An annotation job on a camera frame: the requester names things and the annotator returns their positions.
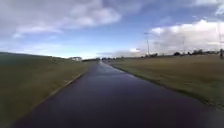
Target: sky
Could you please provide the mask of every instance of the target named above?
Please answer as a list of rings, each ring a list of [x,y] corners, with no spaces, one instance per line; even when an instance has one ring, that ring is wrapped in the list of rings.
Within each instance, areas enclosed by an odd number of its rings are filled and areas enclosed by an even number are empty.
[[[223,14],[224,0],[1,0],[0,51],[142,56],[147,39],[150,53],[218,50]]]

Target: wet road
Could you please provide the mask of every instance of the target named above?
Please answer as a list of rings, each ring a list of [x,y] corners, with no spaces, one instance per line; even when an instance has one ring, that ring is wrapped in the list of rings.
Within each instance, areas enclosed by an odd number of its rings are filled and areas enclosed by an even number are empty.
[[[198,100],[100,63],[39,105],[13,127],[221,128],[223,126],[221,118],[214,114],[214,110]]]

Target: pole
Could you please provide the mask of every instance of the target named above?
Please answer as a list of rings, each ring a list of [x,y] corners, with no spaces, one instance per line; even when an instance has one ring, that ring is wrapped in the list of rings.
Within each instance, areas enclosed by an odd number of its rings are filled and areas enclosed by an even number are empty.
[[[149,39],[147,38],[148,56],[149,56]]]
[[[220,34],[220,23],[217,22],[217,33],[218,33],[218,41],[220,43],[220,59],[223,59],[223,49],[222,49],[222,41],[221,41],[221,34]]]
[[[146,43],[147,43],[147,49],[148,49],[148,52],[147,52],[147,55],[149,56],[149,33],[148,32],[145,32],[144,33],[146,35]]]

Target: grassy field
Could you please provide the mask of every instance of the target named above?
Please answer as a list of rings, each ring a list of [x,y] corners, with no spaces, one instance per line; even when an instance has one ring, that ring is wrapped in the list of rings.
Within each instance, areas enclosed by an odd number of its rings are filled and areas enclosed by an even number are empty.
[[[7,127],[87,70],[81,62],[0,53],[0,128]]]
[[[113,61],[114,67],[224,108],[224,60],[188,56]]]

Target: grass verge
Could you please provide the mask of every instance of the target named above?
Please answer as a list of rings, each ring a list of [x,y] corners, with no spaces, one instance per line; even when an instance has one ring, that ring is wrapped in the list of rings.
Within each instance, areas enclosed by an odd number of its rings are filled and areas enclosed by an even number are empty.
[[[203,103],[224,108],[224,61],[217,56],[129,59],[110,64]]]
[[[0,53],[0,127],[31,111],[85,71],[72,60]]]

